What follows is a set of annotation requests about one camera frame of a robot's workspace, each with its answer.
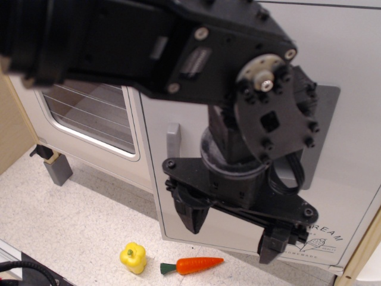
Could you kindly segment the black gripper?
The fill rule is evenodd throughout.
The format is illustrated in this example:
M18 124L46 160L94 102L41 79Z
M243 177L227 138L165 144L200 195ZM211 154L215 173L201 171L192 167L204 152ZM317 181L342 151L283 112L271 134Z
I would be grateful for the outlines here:
M258 245L260 264L271 264L288 244L305 243L318 219L317 210L298 192L304 170L296 153L285 157L296 180L288 188L267 158L229 164L212 139L202 135L200 158L167 158L163 172L177 214L186 229L198 234L210 208L264 228Z

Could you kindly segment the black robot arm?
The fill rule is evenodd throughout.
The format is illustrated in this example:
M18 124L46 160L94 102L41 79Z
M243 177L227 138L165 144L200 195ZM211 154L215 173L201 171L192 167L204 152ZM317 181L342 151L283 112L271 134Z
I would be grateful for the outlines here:
M296 53L255 1L1 2L1 67L26 88L71 79L207 105L201 157L166 159L167 190L194 234L210 208L263 227L263 264L306 242L318 218L298 195L298 152L319 125Z

